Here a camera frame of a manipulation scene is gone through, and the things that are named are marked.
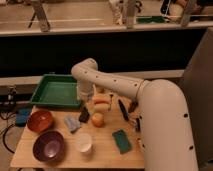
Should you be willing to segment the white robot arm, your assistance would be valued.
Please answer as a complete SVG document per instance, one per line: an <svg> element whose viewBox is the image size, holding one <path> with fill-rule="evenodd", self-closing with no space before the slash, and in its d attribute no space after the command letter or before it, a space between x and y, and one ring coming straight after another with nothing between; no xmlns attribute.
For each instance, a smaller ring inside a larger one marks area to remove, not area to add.
<svg viewBox="0 0 213 171"><path fill-rule="evenodd" d="M74 65L71 75L83 101L98 85L138 103L145 171L199 171L187 102L176 84L100 72L92 58Z"/></svg>

